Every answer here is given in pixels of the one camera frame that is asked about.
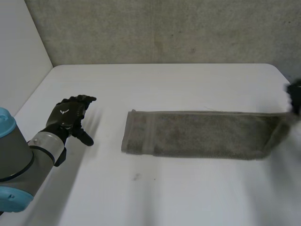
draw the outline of robotic hand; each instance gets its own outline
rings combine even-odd
[[[27,208],[53,166],[65,161],[68,137],[93,145],[81,120],[95,100],[85,95],[62,100],[54,107],[46,127],[28,143],[15,119],[0,108],[0,213]]]
[[[46,123],[46,128],[42,131],[57,135],[63,144],[72,135],[85,145],[92,146],[93,139],[82,129],[81,120],[84,119],[90,103],[95,100],[95,97],[85,95],[62,100],[54,107]],[[67,150],[64,148],[54,166],[61,165],[66,159],[66,154]]]
[[[301,79],[287,86],[286,91],[291,97],[292,112],[300,117],[301,116],[301,112],[300,112],[301,111]]]

